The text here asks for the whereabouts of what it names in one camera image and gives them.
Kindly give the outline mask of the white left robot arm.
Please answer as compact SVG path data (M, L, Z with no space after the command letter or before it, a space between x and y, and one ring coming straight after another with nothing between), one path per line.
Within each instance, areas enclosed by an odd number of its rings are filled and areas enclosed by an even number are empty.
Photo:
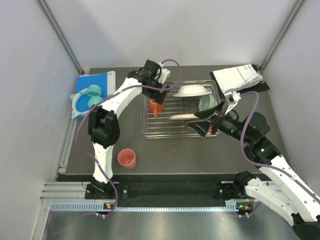
M109 198L114 191L110 182L113 177L113 148L120 137L118 118L129 103L144 94L157 103L163 103L169 91L164 87L170 71L162 63L147 60L138 70L126 76L118 90L105 102L96 106L88 116L88 134L93 144L95 168L91 184L102 198Z

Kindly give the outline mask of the pink plastic cup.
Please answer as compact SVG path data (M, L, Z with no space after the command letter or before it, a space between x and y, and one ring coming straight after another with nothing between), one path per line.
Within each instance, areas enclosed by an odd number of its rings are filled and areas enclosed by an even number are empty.
M136 166L136 154L132 149L125 148L117 156L117 161L126 169L133 169Z

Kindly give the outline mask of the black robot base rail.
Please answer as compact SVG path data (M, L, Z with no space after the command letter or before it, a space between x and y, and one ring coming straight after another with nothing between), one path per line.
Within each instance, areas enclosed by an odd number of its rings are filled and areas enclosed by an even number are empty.
M244 190L233 182L216 181L121 181L102 187L89 184L86 188L86 199L115 199L118 194L120 202L146 201L163 203L165 200L230 200L247 199Z

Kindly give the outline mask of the orange ceramic mug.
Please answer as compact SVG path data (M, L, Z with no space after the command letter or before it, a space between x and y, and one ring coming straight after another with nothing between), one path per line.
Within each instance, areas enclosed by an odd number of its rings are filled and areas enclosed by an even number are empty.
M155 118L157 118L158 115L159 115L160 113L162 113L163 110L164 110L164 104L163 104L163 103L162 103L162 104L159 104L159 103L155 102L155 101L152 100L152 99L149 99L149 101L148 101L148 106L149 106L149 109L150 109L150 111L153 113L153 116L154 116Z

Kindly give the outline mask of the white plate blue rim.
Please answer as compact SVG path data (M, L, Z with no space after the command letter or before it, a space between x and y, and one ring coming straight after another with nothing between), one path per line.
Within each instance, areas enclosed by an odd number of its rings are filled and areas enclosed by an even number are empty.
M183 85L173 96L178 98L198 97L212 94L210 89L206 89L201 84Z

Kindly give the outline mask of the chrome wire dish rack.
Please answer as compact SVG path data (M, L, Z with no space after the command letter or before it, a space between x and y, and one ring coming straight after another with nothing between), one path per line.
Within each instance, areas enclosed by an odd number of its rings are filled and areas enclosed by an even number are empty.
M188 119L170 119L174 115L193 114L199 111L200 96L175 97L181 86L202 85L219 104L217 85L213 80L181 81L169 91L164 99L164 109L157 117L149 108L149 99L141 97L141 127L143 135L148 139L196 137L199 135L187 126Z

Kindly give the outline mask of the pink plate with leaf motif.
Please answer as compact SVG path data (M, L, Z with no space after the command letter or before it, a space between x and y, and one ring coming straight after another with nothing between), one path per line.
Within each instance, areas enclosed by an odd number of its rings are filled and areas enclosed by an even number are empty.
M194 114L177 114L177 115L172 115L169 117L170 120L192 120L192 119L198 119L197 116Z

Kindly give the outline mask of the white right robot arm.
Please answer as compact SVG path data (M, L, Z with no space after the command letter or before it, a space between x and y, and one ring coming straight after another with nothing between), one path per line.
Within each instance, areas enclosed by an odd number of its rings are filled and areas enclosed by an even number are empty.
M277 192L248 171L233 181L233 192L239 198L257 199L280 215L301 240L320 238L320 197L289 166L279 149L266 137L270 131L266 118L254 109L240 122L224 113L226 102L196 112L187 126L202 138L209 130L221 132L240 141L244 159L258 168L281 190Z

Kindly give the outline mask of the mint green ceramic bowl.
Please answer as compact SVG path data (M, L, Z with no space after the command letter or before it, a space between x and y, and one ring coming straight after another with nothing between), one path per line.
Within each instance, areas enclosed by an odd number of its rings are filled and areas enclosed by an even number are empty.
M206 94L200 98L198 108L200 111L205 111L216 107L217 104L217 100L212 94Z

